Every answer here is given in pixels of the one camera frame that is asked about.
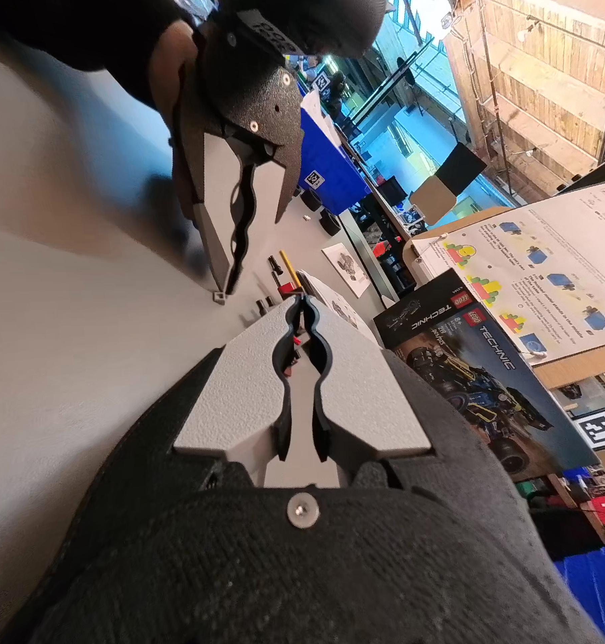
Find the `open instruction booklet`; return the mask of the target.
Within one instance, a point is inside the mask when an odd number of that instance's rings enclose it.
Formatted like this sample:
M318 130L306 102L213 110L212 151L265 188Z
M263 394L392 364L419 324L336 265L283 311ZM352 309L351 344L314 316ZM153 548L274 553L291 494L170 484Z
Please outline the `open instruction booklet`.
M327 308L329 308L340 318L348 322L363 336L367 337L378 346L382 346L379 339L371 330L367 322L363 318L361 318L359 313L348 303L348 301L341 294L327 286L321 280L310 275L306 271L297 271L297 277L308 294L321 301Z

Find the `white ceiling projector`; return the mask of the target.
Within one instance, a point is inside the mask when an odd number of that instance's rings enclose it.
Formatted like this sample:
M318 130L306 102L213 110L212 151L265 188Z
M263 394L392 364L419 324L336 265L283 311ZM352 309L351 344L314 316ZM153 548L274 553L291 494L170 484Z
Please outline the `white ceiling projector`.
M451 31L458 1L412 1L412 10L422 37L431 35L440 42Z

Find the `black white marker tag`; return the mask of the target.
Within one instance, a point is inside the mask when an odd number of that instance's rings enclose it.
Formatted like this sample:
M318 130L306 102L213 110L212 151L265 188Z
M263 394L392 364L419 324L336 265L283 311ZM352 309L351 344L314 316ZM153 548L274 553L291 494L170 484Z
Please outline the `black white marker tag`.
M571 419L580 436L594 451L605 449L605 408Z

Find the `blue storage bin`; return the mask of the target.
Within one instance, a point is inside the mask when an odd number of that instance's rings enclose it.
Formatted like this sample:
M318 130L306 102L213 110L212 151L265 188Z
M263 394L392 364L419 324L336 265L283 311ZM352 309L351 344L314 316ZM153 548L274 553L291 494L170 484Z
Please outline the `blue storage bin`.
M371 189L341 147L336 147L305 109L300 110L304 138L298 186L311 190L322 206L342 214L371 193Z

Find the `tan cardboard panel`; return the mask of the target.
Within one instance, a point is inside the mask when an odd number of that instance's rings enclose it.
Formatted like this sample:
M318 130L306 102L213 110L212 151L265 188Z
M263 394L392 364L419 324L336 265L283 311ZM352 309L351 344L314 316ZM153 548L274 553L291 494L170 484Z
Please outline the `tan cardboard panel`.
M432 175L413 192L409 202L431 227L455 207L457 196L436 175Z

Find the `loose printed sheet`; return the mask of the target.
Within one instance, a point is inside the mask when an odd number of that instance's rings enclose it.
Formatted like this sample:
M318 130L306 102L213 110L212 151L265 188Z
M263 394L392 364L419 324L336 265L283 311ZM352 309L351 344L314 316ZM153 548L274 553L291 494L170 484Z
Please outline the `loose printed sheet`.
M371 285L371 280L347 247L343 243L338 243L323 248L322 253L354 296L361 298Z

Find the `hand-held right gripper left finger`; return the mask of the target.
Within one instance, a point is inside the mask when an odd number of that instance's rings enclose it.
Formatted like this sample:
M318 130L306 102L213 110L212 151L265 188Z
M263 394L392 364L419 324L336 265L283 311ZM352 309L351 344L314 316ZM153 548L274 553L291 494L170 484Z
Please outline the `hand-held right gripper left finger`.
M285 300L222 348L173 444L176 452L240 463L264 486L269 463L284 461L290 447L286 371L295 359L301 305L301 296Z

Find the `lego chassis assembly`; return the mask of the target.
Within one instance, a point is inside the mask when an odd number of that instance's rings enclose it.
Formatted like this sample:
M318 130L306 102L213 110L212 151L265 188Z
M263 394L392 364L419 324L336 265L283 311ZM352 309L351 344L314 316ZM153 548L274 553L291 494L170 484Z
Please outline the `lego chassis assembly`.
M303 304L301 287L292 281L276 283L282 302L263 307L258 302L260 316L252 320L231 343L237 357L247 362L256 379L265 386L288 389L287 375L297 357L297 336Z

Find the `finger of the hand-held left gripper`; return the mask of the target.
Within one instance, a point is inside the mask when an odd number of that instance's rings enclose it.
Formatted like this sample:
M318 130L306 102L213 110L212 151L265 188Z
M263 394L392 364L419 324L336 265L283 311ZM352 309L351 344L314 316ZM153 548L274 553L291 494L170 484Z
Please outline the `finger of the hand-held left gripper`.
M242 170L240 182L241 216L232 238L233 265L229 294L234 294L242 277L257 264L279 206L279 166L270 160Z
M211 275L223 297L228 297L232 291L230 280L235 266L236 227L232 206L241 172L241 161L228 141L204 133L203 196L194 205L194 215Z

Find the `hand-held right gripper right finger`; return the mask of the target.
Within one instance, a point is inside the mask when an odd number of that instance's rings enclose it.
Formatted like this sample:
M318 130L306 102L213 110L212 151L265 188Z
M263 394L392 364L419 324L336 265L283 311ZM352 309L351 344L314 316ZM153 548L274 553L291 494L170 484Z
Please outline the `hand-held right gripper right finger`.
M341 487L366 463L429 454L433 446L379 344L316 298L302 300L307 355L318 372L312 431Z

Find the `person's left hand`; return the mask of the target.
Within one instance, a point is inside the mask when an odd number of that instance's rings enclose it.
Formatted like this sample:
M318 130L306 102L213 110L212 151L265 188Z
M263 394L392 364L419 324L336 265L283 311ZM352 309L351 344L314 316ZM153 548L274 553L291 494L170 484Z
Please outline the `person's left hand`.
M175 107L181 90L181 74L193 66L198 50L193 29L182 20L170 24L154 45L148 62L148 84L156 110L170 133L172 149L172 180L183 216L194 221L192 184L188 168L178 149L173 124Z

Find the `black square panel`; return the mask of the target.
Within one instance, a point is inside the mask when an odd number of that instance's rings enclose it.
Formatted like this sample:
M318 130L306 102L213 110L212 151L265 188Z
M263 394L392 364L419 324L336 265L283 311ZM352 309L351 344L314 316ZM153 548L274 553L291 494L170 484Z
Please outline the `black square panel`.
M458 197L487 168L487 163L458 142L435 172L435 177Z

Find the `instruction sheet on cardboard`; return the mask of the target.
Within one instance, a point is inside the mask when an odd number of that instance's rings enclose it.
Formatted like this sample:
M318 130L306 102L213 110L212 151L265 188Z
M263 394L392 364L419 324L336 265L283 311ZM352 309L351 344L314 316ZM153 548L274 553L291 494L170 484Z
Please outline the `instruction sheet on cardboard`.
M410 239L419 285L454 269L548 388L605 373L605 182Z

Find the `blue plastic crate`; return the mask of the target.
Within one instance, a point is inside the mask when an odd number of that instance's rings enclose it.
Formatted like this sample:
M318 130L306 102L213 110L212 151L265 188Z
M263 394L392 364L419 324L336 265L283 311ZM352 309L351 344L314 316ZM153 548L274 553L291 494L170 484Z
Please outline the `blue plastic crate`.
M554 565L605 637L605 547L556 561Z

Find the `lego set box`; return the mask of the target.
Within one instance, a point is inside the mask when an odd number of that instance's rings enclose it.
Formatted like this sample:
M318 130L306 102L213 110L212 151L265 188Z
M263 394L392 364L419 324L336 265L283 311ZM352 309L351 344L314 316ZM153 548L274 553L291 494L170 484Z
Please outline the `lego set box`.
M373 322L384 348L459 412L514 482L599 465L567 413L454 270Z

